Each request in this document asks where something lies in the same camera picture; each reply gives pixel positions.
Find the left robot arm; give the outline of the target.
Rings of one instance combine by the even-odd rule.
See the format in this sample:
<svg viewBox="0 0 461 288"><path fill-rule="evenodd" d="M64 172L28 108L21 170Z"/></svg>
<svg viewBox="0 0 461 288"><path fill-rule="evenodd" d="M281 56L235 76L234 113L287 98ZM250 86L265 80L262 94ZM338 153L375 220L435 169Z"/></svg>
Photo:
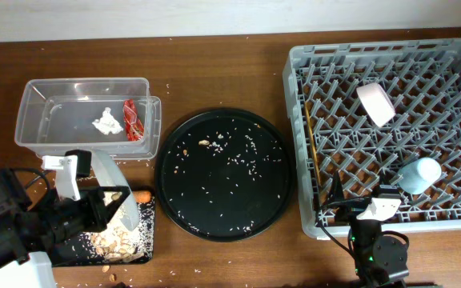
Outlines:
<svg viewBox="0 0 461 288"><path fill-rule="evenodd" d="M18 180L21 168L0 169L0 287L54 287L50 260L55 247L85 232L103 232L113 218L128 229L139 224L138 206L127 180L102 150L70 150L42 156L42 202L33 204Z"/></svg>

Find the wooden chopstick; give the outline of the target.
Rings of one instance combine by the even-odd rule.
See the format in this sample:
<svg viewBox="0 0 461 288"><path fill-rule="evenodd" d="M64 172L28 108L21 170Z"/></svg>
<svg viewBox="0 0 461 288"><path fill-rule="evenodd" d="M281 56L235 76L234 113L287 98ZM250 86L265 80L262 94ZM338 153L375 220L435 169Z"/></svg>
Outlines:
<svg viewBox="0 0 461 288"><path fill-rule="evenodd" d="M304 114L306 116L306 121L307 121L307 133L308 133L308 138L311 144L311 157L314 163L316 182L318 186L321 186L322 182L321 182L321 177L320 177L320 172L319 172L319 162L318 162L317 150L315 146L314 133L311 127L311 117L309 115L309 110L308 110L308 106L306 102L304 102L303 104L303 109L304 109Z"/></svg>

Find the white tissue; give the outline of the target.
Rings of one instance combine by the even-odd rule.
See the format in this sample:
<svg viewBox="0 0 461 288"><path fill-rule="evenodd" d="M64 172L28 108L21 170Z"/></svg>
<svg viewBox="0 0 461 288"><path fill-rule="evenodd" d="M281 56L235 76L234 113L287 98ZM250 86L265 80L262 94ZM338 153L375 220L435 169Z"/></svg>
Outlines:
<svg viewBox="0 0 461 288"><path fill-rule="evenodd" d="M106 107L102 112L102 117L95 119L92 125L102 134L119 134L123 132L123 128L120 123L111 114L111 108Z"/></svg>

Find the red snack wrapper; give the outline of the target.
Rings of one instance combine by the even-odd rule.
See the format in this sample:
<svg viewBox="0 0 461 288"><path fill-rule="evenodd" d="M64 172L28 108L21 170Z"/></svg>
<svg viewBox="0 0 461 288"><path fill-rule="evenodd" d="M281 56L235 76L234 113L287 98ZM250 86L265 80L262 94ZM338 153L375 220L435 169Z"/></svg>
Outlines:
<svg viewBox="0 0 461 288"><path fill-rule="evenodd" d="M128 99L123 104L123 119L127 139L131 142L139 141L144 136L144 126L138 118L138 111L132 99Z"/></svg>

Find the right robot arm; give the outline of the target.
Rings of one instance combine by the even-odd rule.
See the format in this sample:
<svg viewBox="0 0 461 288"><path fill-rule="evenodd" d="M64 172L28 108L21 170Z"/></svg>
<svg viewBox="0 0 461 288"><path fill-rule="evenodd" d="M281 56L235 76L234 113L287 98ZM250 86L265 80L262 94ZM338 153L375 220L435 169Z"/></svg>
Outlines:
<svg viewBox="0 0 461 288"><path fill-rule="evenodd" d="M335 210L338 222L349 225L346 250L354 259L359 286L405 287L409 239L382 228L401 205L398 189L381 179L371 194L346 198L339 173L334 173L326 205Z"/></svg>

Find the pink bowl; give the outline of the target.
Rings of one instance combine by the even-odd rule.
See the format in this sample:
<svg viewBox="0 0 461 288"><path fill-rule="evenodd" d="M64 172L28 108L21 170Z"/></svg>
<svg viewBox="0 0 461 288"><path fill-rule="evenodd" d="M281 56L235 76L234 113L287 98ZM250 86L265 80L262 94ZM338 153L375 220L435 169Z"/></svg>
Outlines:
<svg viewBox="0 0 461 288"><path fill-rule="evenodd" d="M356 89L363 108L378 126L385 126L394 116L395 108L385 90L375 82L360 86Z"/></svg>

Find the grey bowl with rice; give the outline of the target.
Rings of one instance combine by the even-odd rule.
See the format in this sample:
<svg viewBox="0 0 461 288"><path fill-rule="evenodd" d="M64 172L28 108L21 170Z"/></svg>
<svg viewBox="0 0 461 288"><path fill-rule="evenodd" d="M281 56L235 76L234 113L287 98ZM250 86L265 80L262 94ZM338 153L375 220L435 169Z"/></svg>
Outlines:
<svg viewBox="0 0 461 288"><path fill-rule="evenodd" d="M123 173L112 157L103 150L91 150L91 167L100 186L125 186L130 188ZM126 197L115 217L129 230L134 230L140 222L140 213L134 195Z"/></svg>

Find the blue cup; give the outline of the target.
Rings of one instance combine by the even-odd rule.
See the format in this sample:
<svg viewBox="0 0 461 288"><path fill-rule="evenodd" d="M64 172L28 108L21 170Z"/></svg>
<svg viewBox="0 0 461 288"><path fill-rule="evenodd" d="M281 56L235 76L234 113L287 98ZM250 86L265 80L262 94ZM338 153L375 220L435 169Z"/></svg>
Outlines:
<svg viewBox="0 0 461 288"><path fill-rule="evenodd" d="M442 174L441 165L433 158L420 158L404 166L399 175L399 187L412 195L424 193Z"/></svg>

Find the orange carrot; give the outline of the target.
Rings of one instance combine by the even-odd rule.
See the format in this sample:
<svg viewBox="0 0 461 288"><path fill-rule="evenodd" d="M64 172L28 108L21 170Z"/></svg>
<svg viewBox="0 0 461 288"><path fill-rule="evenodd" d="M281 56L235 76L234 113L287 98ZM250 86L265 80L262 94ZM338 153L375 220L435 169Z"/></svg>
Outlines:
<svg viewBox="0 0 461 288"><path fill-rule="evenodd" d="M149 190L135 191L134 199L137 203L148 203L152 200L152 193Z"/></svg>

